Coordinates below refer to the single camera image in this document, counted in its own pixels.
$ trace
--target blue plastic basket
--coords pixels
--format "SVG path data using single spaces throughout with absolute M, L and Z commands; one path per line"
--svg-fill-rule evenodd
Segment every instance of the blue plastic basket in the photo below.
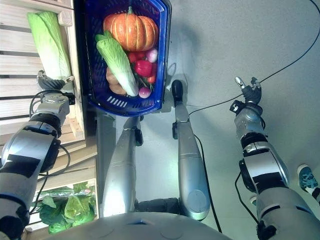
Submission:
M 146 99 L 139 96 L 120 96 L 110 91 L 106 81 L 107 65 L 96 48 L 95 35 L 103 33 L 105 17 L 115 13 L 126 13 L 129 6 L 132 6 L 133 13 L 136 15 L 153 19 L 159 29 L 155 88 Z M 166 84 L 170 22 L 169 0 L 86 0 L 84 32 L 90 81 L 88 101 L 108 113 L 126 117 L 145 115 L 160 109 Z

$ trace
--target fake vegetable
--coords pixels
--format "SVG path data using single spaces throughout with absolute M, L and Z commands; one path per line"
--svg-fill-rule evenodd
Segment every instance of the fake vegetable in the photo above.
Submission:
M 110 68 L 107 67 L 106 68 L 106 74 L 105 74 L 105 78 L 108 81 L 109 85 L 116 85 L 118 84 L 118 80 L 115 77 L 115 75 L 111 72 Z
M 121 46 L 130 52 L 146 51 L 158 41 L 158 27 L 146 16 L 137 16 L 129 7 L 128 13 L 111 14 L 103 21 L 103 30 L 111 32 Z
M 70 64 L 63 46 L 57 14 L 51 11 L 29 12 L 27 19 L 46 75 L 53 79 L 69 77 Z
M 152 63 L 147 60 L 138 60 L 135 62 L 134 70 L 142 77 L 152 76 Z
M 109 85 L 109 88 L 115 94 L 119 94 L 119 95 L 126 95 L 127 94 L 127 92 L 124 90 L 124 88 L 119 83 Z
M 128 53 L 128 59 L 131 64 L 135 63 L 137 60 L 145 59 L 146 52 L 144 51 L 132 51 Z
M 150 84 L 154 84 L 156 82 L 156 75 L 157 75 L 157 64 L 152 63 L 152 71 L 151 76 L 146 79 L 146 81 Z
M 115 39 L 106 36 L 106 39 L 96 43 L 96 48 L 127 94 L 132 97 L 137 96 L 138 85 L 121 45 Z
M 157 49 L 152 48 L 146 52 L 145 56 L 150 63 L 155 63 L 158 59 L 158 51 Z
M 150 96 L 150 94 L 151 94 L 151 90 L 145 86 L 140 88 L 140 90 L 139 90 L 139 96 L 143 99 L 148 98 Z
M 50 234 L 56 234 L 94 219 L 96 199 L 92 195 L 93 190 L 87 187 L 87 184 L 88 182 L 74 184 L 73 195 L 68 197 L 46 195 L 42 201 L 38 202 L 39 216 L 43 223 L 49 225 Z

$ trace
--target white floor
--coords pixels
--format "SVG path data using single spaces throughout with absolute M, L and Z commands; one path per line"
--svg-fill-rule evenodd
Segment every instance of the white floor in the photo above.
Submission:
M 167 84 L 187 83 L 189 111 L 240 94 L 234 82 L 249 83 L 281 69 L 313 42 L 320 17 L 308 0 L 171 0 L 172 21 Z M 299 164 L 311 166 L 320 180 L 320 40 L 299 62 L 262 84 L 263 118 L 269 141 L 286 162 L 291 187 L 320 218 L 320 207 L 297 186 Z M 136 149 L 136 194 L 139 201 L 178 197 L 178 142 L 167 90 L 163 112 L 146 115 L 144 144 Z M 238 201 L 234 181 L 242 149 L 236 139 L 230 102 L 191 115 L 205 153 L 212 198 L 224 234 L 256 240 L 256 225 Z M 116 118 L 117 134 L 126 119 Z M 239 181 L 249 208 L 252 195 Z M 216 229 L 210 213 L 203 221 Z

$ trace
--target shoe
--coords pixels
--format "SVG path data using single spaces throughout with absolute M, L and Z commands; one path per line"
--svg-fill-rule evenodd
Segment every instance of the shoe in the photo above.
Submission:
M 302 164 L 298 167 L 298 180 L 299 186 L 303 191 L 308 192 L 307 188 L 315 189 L 318 186 L 318 182 L 312 173 L 310 167 L 306 164 Z

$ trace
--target black cable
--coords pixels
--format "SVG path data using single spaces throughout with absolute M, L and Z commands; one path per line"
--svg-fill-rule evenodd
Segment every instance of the black cable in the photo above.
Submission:
M 40 103 L 41 100 L 38 100 L 38 101 L 35 101 L 33 104 L 32 104 L 32 107 L 31 107 L 31 113 L 34 114 L 35 111 L 34 111 L 34 106 L 37 104 L 37 103 Z
M 209 180 L 208 180 L 208 174 L 207 174 L 207 168 L 206 168 L 206 161 L 205 161 L 205 153 L 204 153 L 204 147 L 202 146 L 202 143 L 200 141 L 200 139 L 197 137 L 197 135 L 195 135 L 195 138 L 198 139 L 199 143 L 200 143 L 200 147 L 201 147 L 201 153 L 202 153 L 202 160 L 203 160 L 203 167 L 204 167 L 204 174 L 205 174 L 205 180 L 206 180 L 206 186 L 208 189 L 208 194 L 209 194 L 209 200 L 210 200 L 210 204 L 211 204 L 211 208 L 212 208 L 212 212 L 213 212 L 213 216 L 214 216 L 214 220 L 215 220 L 215 224 L 216 227 L 218 228 L 218 231 L 220 233 L 222 233 L 221 227 L 220 227 L 220 223 L 218 220 L 218 216 L 215 210 L 215 206 L 214 206 L 214 202 L 212 200 L 212 196 L 211 196 L 211 191 L 210 191 L 210 186 L 209 186 Z
M 49 172 L 46 172 L 46 174 L 39 174 L 39 176 L 43 176 L 43 177 L 44 177 L 44 182 L 43 182 L 43 184 L 42 184 L 42 186 L 41 186 L 41 188 L 40 188 L 40 190 L 39 190 L 39 192 L 38 192 L 38 194 L 37 194 L 37 196 L 36 196 L 36 198 L 35 198 L 34 207 L 33 207 L 32 210 L 29 212 L 29 215 L 32 215 L 32 214 L 34 213 L 35 209 L 37 208 L 40 194 L 41 194 L 42 190 L 44 189 L 44 187 L 45 187 L 45 185 L 46 185 L 46 182 L 47 182 L 47 180 L 48 180 L 48 177 L 53 177 L 53 176 L 57 176 L 57 175 L 59 175 L 59 174 L 62 174 L 67 168 L 69 168 L 70 161 L 71 161 L 70 153 L 68 152 L 68 150 L 67 150 L 64 146 L 60 145 L 60 148 L 62 148 L 62 149 L 65 151 L 65 153 L 66 153 L 66 155 L 67 155 L 67 157 L 68 157 L 68 162 L 67 162 L 67 164 L 66 164 L 66 166 L 65 166 L 64 169 L 61 169 L 61 170 L 59 170 L 59 171 L 56 171 L 55 173 L 49 174 Z
M 29 106 L 29 117 L 31 118 L 32 114 L 31 114 L 31 111 L 32 111 L 32 107 L 33 107 L 33 104 L 34 104 L 34 100 L 36 99 L 36 97 L 40 94 L 43 94 L 43 93 L 60 93 L 62 94 L 62 91 L 60 90 L 44 90 L 44 91 L 40 91 L 38 92 L 36 95 L 33 96 L 31 102 L 30 102 L 30 106 Z
M 59 171 L 56 171 L 55 173 L 51 173 L 51 174 L 49 174 L 49 175 L 47 175 L 47 174 L 39 174 L 39 176 L 42 176 L 42 177 L 54 177 L 54 176 L 58 176 L 58 175 L 60 175 L 60 174 L 62 174 L 65 170 L 67 170 L 68 168 L 69 168 L 69 165 L 70 165 L 70 162 L 71 162 L 71 157 L 70 157 L 70 153 L 68 152 L 68 150 L 64 147 L 64 146 L 62 146 L 62 145 L 60 145 L 60 148 L 62 148 L 64 151 L 65 151 L 65 153 L 66 153 L 66 155 L 67 155 L 67 157 L 68 157 L 68 162 L 66 163 L 66 166 L 63 168 L 63 169 L 61 169 L 61 170 L 59 170 Z
M 251 215 L 251 217 L 256 222 L 256 224 L 259 224 L 259 221 L 255 217 L 255 215 L 250 211 L 250 209 L 245 205 L 245 203 L 241 199 L 240 192 L 239 192 L 239 189 L 238 189 L 238 186 L 237 186 L 237 182 L 238 182 L 238 179 L 240 178 L 240 175 L 241 175 L 241 172 L 239 172 L 239 175 L 238 175 L 238 177 L 236 178 L 236 180 L 234 182 L 235 190 L 236 190 L 236 193 L 238 194 L 239 201 L 242 204 L 242 206 L 247 210 L 247 212 Z
M 233 98 L 231 98 L 231 99 L 229 99 L 229 100 L 222 101 L 222 102 L 219 102 L 219 103 L 214 104 L 214 105 L 210 105 L 210 106 L 206 106 L 206 107 L 203 107 L 203 108 L 199 108 L 199 109 L 197 109 L 197 110 L 194 110 L 194 111 L 192 111 L 192 112 L 189 113 L 189 116 L 190 116 L 191 114 L 195 113 L 195 112 L 198 112 L 198 111 L 201 111 L 201 110 L 204 110 L 204 109 L 212 108 L 212 107 L 215 107 L 215 106 L 218 106 L 218 105 L 221 105 L 221 104 L 225 104 L 225 103 L 227 103 L 227 102 L 230 102 L 230 101 L 232 101 L 232 100 L 240 97 L 241 95 L 243 95 L 243 94 L 240 94 L 240 95 L 235 96 L 235 97 L 233 97 Z
M 320 9 L 319 7 L 317 6 L 317 4 L 313 1 L 313 0 L 309 0 L 314 6 L 315 8 L 317 9 L 318 11 L 318 14 L 320 16 Z M 319 26 L 319 30 L 318 30 L 318 34 L 316 35 L 313 43 L 311 44 L 311 46 L 300 56 L 298 57 L 296 60 L 294 60 L 293 62 L 289 63 L 287 66 L 281 68 L 280 70 L 272 73 L 271 75 L 267 76 L 266 78 L 264 78 L 260 83 L 264 82 L 265 80 L 267 80 L 268 78 L 272 77 L 273 75 L 276 75 L 277 73 L 280 73 L 282 70 L 286 69 L 287 67 L 290 67 L 292 64 L 296 63 L 297 61 L 299 61 L 304 55 L 307 54 L 307 52 L 309 52 L 309 50 L 315 45 L 316 41 L 318 40 L 318 37 L 319 37 L 319 34 L 320 34 L 320 26 Z
M 319 9 L 319 7 L 317 6 L 317 4 L 316 4 L 313 0 L 309 0 L 309 1 L 310 1 L 310 2 L 311 2 L 311 3 L 316 7 L 316 9 L 317 9 L 317 11 L 318 11 L 318 14 L 319 14 L 319 17 L 320 17 L 320 9 Z M 285 67 L 281 68 L 280 70 L 278 70 L 278 71 L 276 71 L 276 72 L 274 72 L 274 73 L 270 74 L 269 76 L 265 77 L 264 79 L 262 79 L 262 80 L 260 81 L 260 83 L 262 83 L 262 82 L 264 82 L 265 80 L 267 80 L 267 79 L 271 78 L 272 76 L 274 76 L 274 75 L 276 75 L 276 74 L 280 73 L 282 70 L 284 70 L 284 69 L 286 69 L 286 68 L 290 67 L 291 65 L 293 65 L 293 64 L 295 64 L 297 61 L 299 61 L 301 58 L 303 58 L 303 56 L 304 56 L 304 55 L 306 55 L 306 54 L 307 54 L 307 52 L 309 52 L 309 51 L 310 51 L 310 49 L 315 45 L 315 43 L 317 42 L 317 40 L 318 40 L 318 38 L 319 38 L 319 35 L 320 35 L 320 26 L 319 26 L 318 33 L 317 33 L 317 35 L 316 35 L 316 37 L 315 37 L 315 39 L 314 39 L 313 43 L 309 46 L 309 48 L 308 48 L 308 49 L 307 49 L 307 50 L 306 50 L 306 51 L 305 51 L 305 52 L 304 52 L 300 57 L 298 57 L 296 60 L 294 60 L 293 62 L 289 63 L 289 64 L 288 64 L 288 65 L 286 65 Z M 219 103 L 214 104 L 214 105 L 210 105 L 210 106 L 206 106 L 206 107 L 203 107 L 203 108 L 200 108 L 200 109 L 194 110 L 194 111 L 192 111 L 192 112 L 189 114 L 189 116 L 190 116 L 191 114 L 195 113 L 195 112 L 200 111 L 200 110 L 204 110 L 204 109 L 212 108 L 212 107 L 215 107 L 215 106 L 218 106 L 218 105 L 221 105 L 221 104 L 228 103 L 228 102 L 230 102 L 230 101 L 232 101 L 232 100 L 234 100 L 234 99 L 236 99 L 236 98 L 240 97 L 241 95 L 242 95 L 242 94 L 240 94 L 240 95 L 238 95 L 238 96 L 235 96 L 235 97 L 233 97 L 233 98 L 231 98 L 231 99 L 229 99 L 229 100 L 222 101 L 222 102 L 219 102 Z
M 36 196 L 35 198 L 35 204 L 34 204 L 34 207 L 32 208 L 32 210 L 29 212 L 29 214 L 31 215 L 37 208 L 37 205 L 38 205 L 38 200 L 39 200 L 39 197 L 40 197 L 40 194 L 41 194 L 41 191 L 44 189 L 45 185 L 46 185 L 46 182 L 48 180 L 48 176 L 49 176 L 49 173 L 46 172 L 46 175 L 45 175 L 45 178 L 44 178 L 44 181 L 43 181 L 43 184 L 38 192 L 38 195 Z

